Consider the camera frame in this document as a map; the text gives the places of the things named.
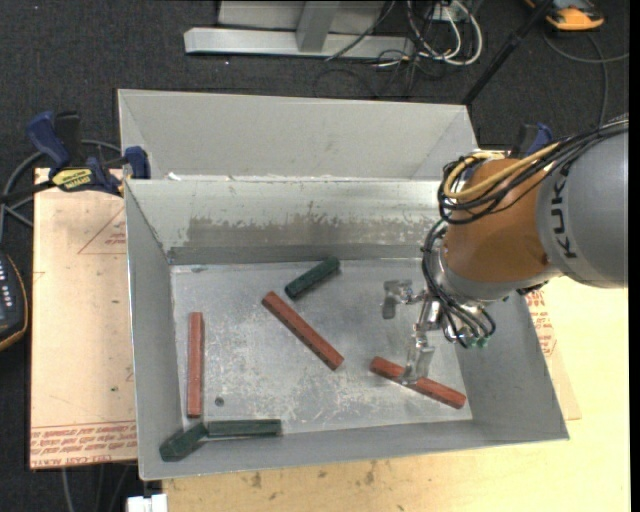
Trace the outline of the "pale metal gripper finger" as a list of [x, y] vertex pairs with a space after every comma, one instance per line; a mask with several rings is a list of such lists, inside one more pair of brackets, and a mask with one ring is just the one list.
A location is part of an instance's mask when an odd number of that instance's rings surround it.
[[413, 327], [411, 343], [402, 373], [402, 384], [415, 383], [419, 378], [427, 377], [435, 348], [429, 344], [427, 329], [419, 323]]
[[384, 301], [381, 306], [382, 318], [390, 320], [395, 317], [396, 306], [398, 304], [414, 304], [417, 295], [413, 291], [411, 280], [389, 280], [384, 285]]

